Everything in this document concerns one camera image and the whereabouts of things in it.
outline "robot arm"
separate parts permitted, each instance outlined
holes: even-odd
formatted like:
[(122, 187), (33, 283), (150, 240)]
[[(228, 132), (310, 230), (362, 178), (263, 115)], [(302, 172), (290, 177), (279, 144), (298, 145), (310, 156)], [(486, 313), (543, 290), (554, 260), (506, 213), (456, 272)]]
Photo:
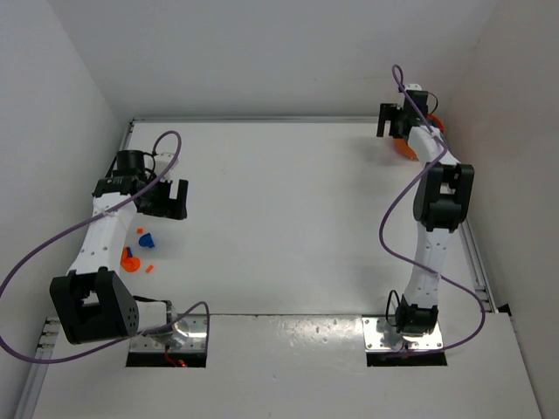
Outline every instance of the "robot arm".
[[(407, 85), (406, 90), (426, 117), (429, 93), (421, 90), (419, 85)], [(442, 153), (443, 148), (407, 102), (403, 108), (381, 105), (377, 136), (383, 136), (386, 120), (390, 120), (390, 135), (405, 138), (422, 166)], [(431, 129), (442, 138), (437, 128)], [(466, 219), (472, 184), (473, 167), (460, 163), (449, 152), (423, 176), (413, 203), (413, 215), (418, 222), (415, 261), (441, 272), (452, 234)], [(398, 333), (424, 335), (433, 331), (438, 318), (438, 283), (438, 273), (413, 267), (410, 282), (396, 311)]]
[[(170, 154), (153, 157), (146, 169), (142, 151), (120, 151), (117, 169), (100, 179), (93, 192), (93, 215), (104, 213), (153, 180), (170, 162)], [(168, 323), (168, 303), (136, 301), (120, 279), (121, 253), (136, 213), (186, 218), (188, 182), (163, 178), (148, 193), (91, 223), (84, 243), (64, 277), (54, 278), (50, 294), (66, 338), (73, 344), (136, 336), (139, 330)]]

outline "blue object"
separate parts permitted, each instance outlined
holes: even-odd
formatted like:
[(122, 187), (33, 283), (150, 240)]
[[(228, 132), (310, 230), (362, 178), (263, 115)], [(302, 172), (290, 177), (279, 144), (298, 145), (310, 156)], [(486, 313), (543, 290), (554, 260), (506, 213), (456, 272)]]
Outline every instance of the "blue object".
[(138, 240), (138, 244), (141, 247), (149, 247), (149, 249), (155, 247), (154, 239), (151, 238), (151, 233), (144, 234), (142, 237), (140, 237), (140, 240)]

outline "white wall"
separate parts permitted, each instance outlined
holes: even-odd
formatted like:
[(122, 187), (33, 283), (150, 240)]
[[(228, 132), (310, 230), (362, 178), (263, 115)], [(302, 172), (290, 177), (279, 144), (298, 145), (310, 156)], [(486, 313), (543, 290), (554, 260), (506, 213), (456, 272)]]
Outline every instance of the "white wall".
[(559, 3), (501, 1), (447, 117), (471, 218), (545, 417), (559, 417)]
[[(0, 2), (0, 276), (41, 241), (91, 211), (118, 124), (46, 0)], [(33, 354), (53, 276), (66, 273), (83, 232), (47, 249), (0, 301), (0, 332)], [(28, 365), (0, 351), (0, 417), (11, 417)]]
[(376, 114), (404, 66), (443, 106), (496, 0), (49, 0), (109, 105)]

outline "cable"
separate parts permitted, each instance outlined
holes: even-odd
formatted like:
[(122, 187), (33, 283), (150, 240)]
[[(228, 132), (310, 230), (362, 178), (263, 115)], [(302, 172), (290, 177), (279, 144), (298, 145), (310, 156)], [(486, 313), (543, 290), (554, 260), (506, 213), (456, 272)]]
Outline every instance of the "cable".
[(388, 312), (390, 311), (390, 303), (392, 302), (392, 294), (396, 295), (396, 302), (397, 302), (397, 306), (400, 306), (400, 296), (398, 295), (398, 291), (396, 290), (390, 290), (389, 294), (388, 294), (388, 300), (386, 301), (386, 310), (384, 311), (384, 319), (386, 320), (386, 323), (388, 323), (389, 326), (392, 327), (396, 327), (397, 324), (392, 324), (389, 322), (388, 320)]
[[(104, 211), (103, 213), (98, 214), (97, 216), (92, 216), (91, 218), (87, 218), (87, 220), (82, 221), (81, 223), (77, 223), (74, 226), (61, 231), (59, 234), (57, 234), (56, 236), (53, 236), (51, 238), (49, 238), (48, 240), (46, 240), (44, 243), (40, 244), (39, 246), (37, 246), (35, 249), (33, 249), (32, 251), (30, 251), (27, 255), (25, 255), (19, 262), (16, 263), (16, 265), (11, 269), (11, 271), (8, 273), (8, 275), (6, 276), (6, 278), (3, 280), (2, 284), (0, 284), (0, 298), (3, 296), (4, 292), (6, 291), (6, 288), (8, 287), (8, 284), (10, 283), (10, 281), (14, 278), (14, 276), (16, 275), (17, 271), (19, 271), (21, 269), (21, 267), (27, 263), (27, 261), (29, 259), (31, 259), (33, 256), (37, 255), (40, 251), (42, 251), (45, 247), (53, 244), (54, 242), (60, 240), (60, 238), (67, 236), (68, 234), (81, 229), (82, 227), (85, 227), (86, 225), (93, 223), (97, 220), (100, 220), (102, 217), (104, 217), (106, 215), (106, 213), (109, 212), (113, 212), (116, 211), (120, 208), (122, 208), (123, 206), (133, 202), (134, 200), (138, 199), (140, 196), (142, 196), (143, 194), (145, 194), (146, 192), (148, 192), (151, 188), (153, 188), (166, 174), (167, 172), (169, 172), (171, 170), (171, 168), (174, 166), (174, 164), (176, 163), (176, 159), (177, 156), (180, 154), (181, 152), (181, 147), (183, 145), (183, 139), (181, 138), (181, 135), (177, 132), (177, 131), (167, 131), (163, 134), (161, 134), (159, 136), (159, 138), (157, 138), (157, 140), (155, 140), (154, 146), (153, 146), (153, 154), (155, 154), (155, 151), (157, 150), (157, 145), (161, 142), (161, 140), (163, 138), (165, 138), (166, 136), (173, 134), (176, 136), (176, 152), (173, 155), (173, 157), (171, 158), (171, 161), (169, 163), (169, 165), (158, 175), (155, 177), (155, 179), (153, 181), (151, 181), (148, 185), (146, 185), (143, 189), (141, 189), (140, 191), (136, 192), (134, 195), (130, 196), (129, 198), (125, 199), (124, 201), (122, 201), (121, 203), (117, 203), (116, 205), (114, 205), (112, 208), (107, 209), (106, 211)], [(195, 305), (193, 305), (190, 309), (188, 309), (185, 313), (182, 314), (182, 316), (177, 317), (176, 319), (174, 319), (173, 321), (171, 321), (168, 325), (172, 325), (174, 323), (176, 323), (177, 321), (179, 321), (181, 318), (185, 317), (186, 315), (188, 315), (190, 312), (192, 312), (196, 307), (200, 306), (200, 305), (204, 305), (206, 308), (206, 313), (207, 313), (207, 317), (209, 319), (210, 317), (210, 309), (207, 305), (207, 303), (205, 303), (204, 301), (200, 301), (199, 303), (196, 303)], [(156, 331), (159, 328), (156, 329), (152, 329), (152, 330), (148, 330), (144, 333), (152, 333), (154, 331)], [(206, 355), (207, 355), (207, 351), (208, 351), (208, 340), (210, 338), (210, 322), (208, 321), (208, 336), (206, 337)], [(119, 342), (124, 341), (125, 339), (118, 339), (118, 340), (113, 340), (110, 341), (108, 343), (105, 343), (99, 347), (96, 347), (94, 349), (90, 349), (88, 351), (82, 352), (81, 354), (76, 354), (76, 355), (72, 355), (72, 356), (67, 356), (65, 358), (58, 358), (55, 360), (39, 360), (37, 358), (32, 358), (30, 356), (26, 356), (24, 354), (19, 353), (18, 351), (16, 351), (15, 349), (13, 349), (12, 347), (10, 347), (8, 345), (8, 343), (6, 343), (6, 341), (3, 339), (2, 335), (0, 335), (0, 347), (6, 351), (9, 355), (13, 356), (14, 358), (19, 359), (20, 361), (25, 361), (25, 362), (30, 362), (33, 364), (59, 364), (62, 362), (68, 362), (68, 361), (74, 361), (77, 360), (79, 358), (83, 358), (84, 356), (88, 356), (89, 354), (94, 354), (96, 352), (99, 352), (102, 349), (105, 349), (107, 347), (111, 347), (112, 345), (116, 345)]]
[(429, 92), (429, 94), (430, 94), (433, 98), (435, 98), (435, 100), (437, 101), (437, 102), (435, 103), (435, 107), (433, 108), (433, 110), (429, 112), (429, 115), (433, 115), (433, 114), (435, 113), (435, 111), (438, 109), (438, 97), (437, 97), (437, 95), (435, 95), (435, 93)]
[(402, 71), (402, 67), (400, 67), (400, 65), (398, 64), (394, 64), (392, 66), (392, 77), (394, 78), (394, 81), (396, 81), (396, 84), (398, 86), (398, 91), (403, 93), (405, 96), (405, 99), (410, 103), (411, 107), (413, 108), (413, 110), (418, 114), (419, 119), (424, 123), (425, 128), (429, 130), (429, 133), (431, 134), (432, 138), (439, 144), (440, 147), (443, 148), (443, 151), (441, 152), (440, 155), (438, 155), (433, 161), (431, 161), (429, 164), (427, 164), (424, 169), (419, 172), (419, 174), (413, 178), (413, 180), (410, 182), (410, 184), (408, 184), (408, 186), (406, 186), (404, 188), (404, 190), (400, 193), (400, 195), (398, 195), (396, 197), (396, 199), (394, 200), (394, 202), (389, 206), (389, 208), (386, 210), (386, 213), (383, 216), (383, 219), (381, 221), (380, 227), (378, 229), (378, 238), (379, 241), (381, 243), (381, 246), (393, 257), (398, 258), (400, 260), (403, 260), (404, 262), (407, 262), (408, 264), (413, 264), (414, 266), (417, 266), (425, 271), (428, 271), (429, 273), (435, 273), (437, 275), (440, 275), (440, 278), (443, 279), (445, 282), (447, 282), (450, 285), (454, 285), (455, 287), (459, 288), (460, 290), (467, 292), (468, 294), (470, 294), (478, 303), (478, 305), (480, 306), (480, 310), (481, 310), (481, 319), (480, 319), (480, 323), (478, 324), (478, 327), (467, 337), (465, 337), (462, 340), (459, 340), (456, 343), (452, 343), (451, 345), (445, 346), (445, 347), (441, 347), (440, 349), (434, 349), (434, 350), (430, 350), (430, 351), (423, 351), (423, 352), (409, 352), (409, 353), (405, 353), (405, 354), (387, 354), (387, 357), (398, 357), (398, 356), (417, 356), (417, 355), (426, 355), (426, 354), (437, 354), (440, 352), (444, 352), (446, 350), (449, 349), (453, 349), (455, 347), (459, 347), (461, 345), (464, 345), (465, 343), (469, 342), (470, 340), (472, 340), (473, 338), (475, 338), (478, 334), (480, 334), (481, 329), (483, 328), (483, 326), (486, 323), (486, 311), (485, 308), (483, 306), (483, 302), (481, 301), (481, 299), (475, 294), (475, 292), (467, 289), (466, 287), (464, 287), (463, 285), (458, 284), (457, 282), (452, 281), (451, 279), (445, 277), (444, 275), (441, 275), (439, 272), (436, 272), (435, 270), (431, 269), (430, 267), (419, 263), (418, 261), (415, 261), (413, 259), (407, 258), (404, 255), (401, 255), (395, 251), (393, 251), (384, 241), (384, 228), (386, 227), (386, 222), (388, 221), (390, 214), (392, 214), (392, 211), (394, 211), (394, 208), (396, 208), (396, 206), (402, 201), (402, 199), (404, 198), (404, 196), (406, 196), (406, 194), (408, 192), (410, 192), (411, 188), (413, 188), (415, 186), (416, 183), (419, 182), (419, 180), (432, 168), (434, 167), (442, 158), (443, 156), (446, 154), (446, 152), (448, 151), (448, 147), (446, 146), (445, 142), (442, 141), (438, 135), (435, 135), (435, 133), (433, 132), (431, 125), (429, 124), (429, 121), (423, 116), (423, 114), (421, 113), (421, 111), (419, 110), (418, 106), (415, 104), (415, 102), (413, 101), (413, 99), (410, 97), (410, 95), (405, 91), (405, 87), (404, 87), (404, 72)]
[(173, 359), (169, 356), (169, 347), (165, 348), (165, 360), (170, 363), (173, 364), (173, 367), (178, 367), (178, 365), (173, 361)]
[(151, 157), (151, 160), (152, 160), (153, 163), (154, 163), (154, 167), (151, 168), (151, 170), (155, 172), (155, 151), (153, 151), (153, 152), (151, 152), (151, 153), (146, 153), (146, 152), (144, 152), (144, 155), (147, 155), (147, 156)]
[(151, 168), (145, 168), (144, 170), (149, 173), (149, 180), (155, 179), (155, 172)]

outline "metal mounting plate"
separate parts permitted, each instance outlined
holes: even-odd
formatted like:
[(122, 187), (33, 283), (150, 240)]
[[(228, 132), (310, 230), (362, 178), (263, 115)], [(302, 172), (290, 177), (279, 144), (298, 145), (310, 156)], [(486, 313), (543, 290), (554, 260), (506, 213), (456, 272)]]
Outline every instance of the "metal mounting plate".
[(367, 353), (393, 353), (400, 351), (429, 351), (443, 347), (443, 336), (440, 327), (435, 326), (431, 334), (424, 336), (410, 336), (396, 333), (396, 328), (390, 326), (384, 316), (363, 317), (363, 336)]
[[(169, 354), (203, 354), (205, 352), (208, 323), (204, 315), (191, 315), (184, 318), (188, 325), (188, 336), (181, 348), (172, 347)], [(146, 336), (130, 339), (128, 351), (131, 354), (163, 354), (165, 346)]]

